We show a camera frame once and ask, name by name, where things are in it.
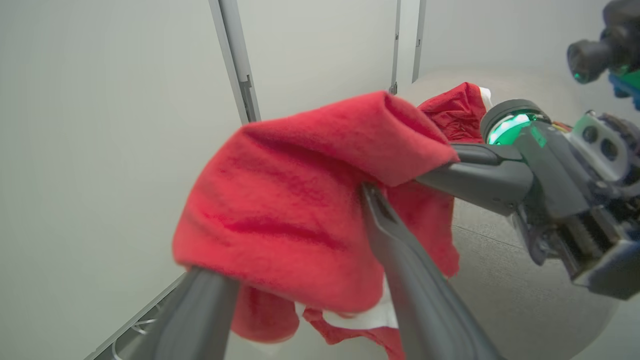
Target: red cloth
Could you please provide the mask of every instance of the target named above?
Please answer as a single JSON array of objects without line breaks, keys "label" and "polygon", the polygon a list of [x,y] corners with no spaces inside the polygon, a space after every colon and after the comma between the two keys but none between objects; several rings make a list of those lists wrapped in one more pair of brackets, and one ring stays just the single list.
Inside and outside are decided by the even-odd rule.
[{"label": "red cloth", "polygon": [[328,343],[366,336],[390,359],[404,358],[397,329],[339,329],[313,309],[359,313],[381,297],[383,269],[358,198],[363,181],[379,184],[444,275],[457,272],[452,198],[412,179],[458,160],[441,129],[475,140],[484,105],[478,87],[465,83],[419,109],[428,117],[385,92],[363,95],[243,126],[211,159],[189,195],[173,253],[180,264],[242,282],[234,332],[286,340],[298,328],[296,301]]}]

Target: red velvet garment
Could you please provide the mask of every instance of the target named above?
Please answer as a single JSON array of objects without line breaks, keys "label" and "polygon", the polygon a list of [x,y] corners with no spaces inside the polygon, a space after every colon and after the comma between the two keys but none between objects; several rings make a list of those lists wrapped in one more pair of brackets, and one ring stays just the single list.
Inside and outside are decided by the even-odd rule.
[{"label": "red velvet garment", "polygon": [[484,105],[478,87],[465,83],[419,109],[385,92],[362,95],[243,126],[211,159],[173,253],[180,264],[242,282],[234,332],[264,343],[290,338],[299,324],[295,301],[308,306],[305,319],[327,342],[367,336],[404,357],[397,329],[335,328],[320,309],[359,313],[381,297],[383,269],[358,197],[363,181],[379,184],[444,275],[458,270],[452,198],[412,179],[458,160],[442,131],[475,142]]}]

